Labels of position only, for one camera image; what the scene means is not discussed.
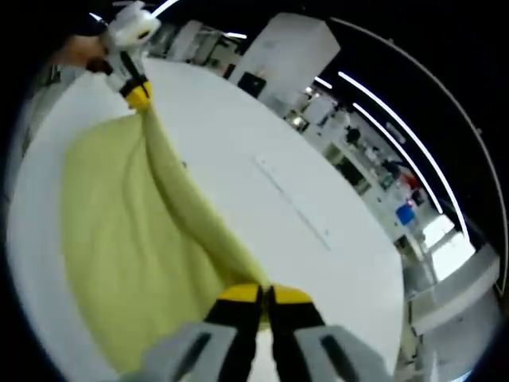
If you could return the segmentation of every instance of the yellow cloth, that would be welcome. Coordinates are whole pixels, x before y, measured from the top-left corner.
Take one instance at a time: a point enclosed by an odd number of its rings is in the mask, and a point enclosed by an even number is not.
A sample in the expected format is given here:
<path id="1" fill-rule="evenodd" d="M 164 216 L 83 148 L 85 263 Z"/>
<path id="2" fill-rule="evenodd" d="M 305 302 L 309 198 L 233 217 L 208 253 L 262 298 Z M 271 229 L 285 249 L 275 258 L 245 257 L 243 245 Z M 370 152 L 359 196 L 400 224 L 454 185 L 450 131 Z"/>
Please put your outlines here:
<path id="1" fill-rule="evenodd" d="M 119 372 L 237 283 L 268 280 L 193 183 L 152 108 L 101 123 L 67 152 L 68 280 Z"/>

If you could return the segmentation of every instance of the white table surface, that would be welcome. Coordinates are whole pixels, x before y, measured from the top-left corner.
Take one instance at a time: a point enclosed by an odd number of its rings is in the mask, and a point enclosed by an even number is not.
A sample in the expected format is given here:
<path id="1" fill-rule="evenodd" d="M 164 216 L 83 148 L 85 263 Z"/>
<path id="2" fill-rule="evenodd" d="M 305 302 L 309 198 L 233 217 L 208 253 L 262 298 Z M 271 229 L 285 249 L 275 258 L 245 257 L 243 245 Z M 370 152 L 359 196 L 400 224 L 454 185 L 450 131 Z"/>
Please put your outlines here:
<path id="1" fill-rule="evenodd" d="M 268 275 L 310 294 L 327 323 L 351 330 L 392 371 L 402 330 L 400 256 L 352 187 L 284 121 L 226 80 L 162 60 L 148 59 L 146 71 L 188 171 Z M 116 373 L 91 340 L 65 278 L 64 153 L 84 129 L 128 112 L 101 76 L 79 78 L 42 123 L 11 205 L 17 291 L 42 345 L 70 380 Z M 278 380 L 269 344 L 269 335 L 258 336 L 250 380 Z"/>

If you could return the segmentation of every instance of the white wall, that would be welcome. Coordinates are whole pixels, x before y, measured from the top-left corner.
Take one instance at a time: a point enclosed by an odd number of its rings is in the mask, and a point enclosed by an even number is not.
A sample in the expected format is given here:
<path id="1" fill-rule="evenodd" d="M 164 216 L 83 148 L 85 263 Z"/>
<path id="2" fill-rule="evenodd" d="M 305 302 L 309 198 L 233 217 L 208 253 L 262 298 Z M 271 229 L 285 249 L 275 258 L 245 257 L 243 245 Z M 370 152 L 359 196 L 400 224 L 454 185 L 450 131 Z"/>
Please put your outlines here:
<path id="1" fill-rule="evenodd" d="M 502 314 L 489 290 L 453 320 L 426 333 L 422 340 L 428 359 L 435 352 L 439 382 L 449 382 L 472 370 L 488 346 Z"/>
<path id="2" fill-rule="evenodd" d="M 289 105 L 340 51 L 324 21 L 297 14 L 278 14 L 256 37 L 230 76 L 237 84 L 250 72 L 267 81 L 258 99 L 277 97 Z"/>
<path id="3" fill-rule="evenodd" d="M 412 301 L 412 326 L 428 333 L 472 306 L 499 277 L 499 256 L 485 244 L 465 264 Z"/>
<path id="4" fill-rule="evenodd" d="M 191 20 L 179 31 L 175 40 L 169 49 L 168 59 L 175 61 L 183 61 L 186 57 L 188 49 L 191 47 L 194 38 L 200 32 L 202 23 L 199 21 Z"/>

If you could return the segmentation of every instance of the ceiling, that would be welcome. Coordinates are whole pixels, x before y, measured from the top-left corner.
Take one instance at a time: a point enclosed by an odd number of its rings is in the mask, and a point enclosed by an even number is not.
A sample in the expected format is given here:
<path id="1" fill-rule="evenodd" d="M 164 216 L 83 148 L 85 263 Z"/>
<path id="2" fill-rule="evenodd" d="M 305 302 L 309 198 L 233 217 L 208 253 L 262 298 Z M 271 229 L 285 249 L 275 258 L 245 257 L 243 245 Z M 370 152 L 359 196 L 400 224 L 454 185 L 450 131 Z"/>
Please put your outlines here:
<path id="1" fill-rule="evenodd" d="M 341 70 L 389 104 L 435 157 L 472 226 L 477 226 L 502 253 L 500 203 L 490 169 L 469 125 L 438 86 L 401 54 L 331 18 L 353 22 L 391 39 L 439 78 L 480 129 L 507 191 L 503 111 L 509 80 L 503 68 L 509 63 L 504 62 L 502 49 L 507 46 L 502 33 L 503 13 L 478 4 L 458 8 L 448 1 L 416 7 L 396 2 L 180 0 L 161 18 L 178 25 L 195 19 L 225 32 L 244 33 L 248 38 L 243 48 L 247 49 L 279 12 L 326 20 L 341 45 L 340 54 L 320 75 L 333 86 L 332 94 L 361 104 L 382 124 L 390 120 L 363 93 L 338 77 Z M 405 148 L 447 205 L 447 193 L 422 152 L 411 144 Z M 447 213 L 455 220 L 452 209 Z"/>

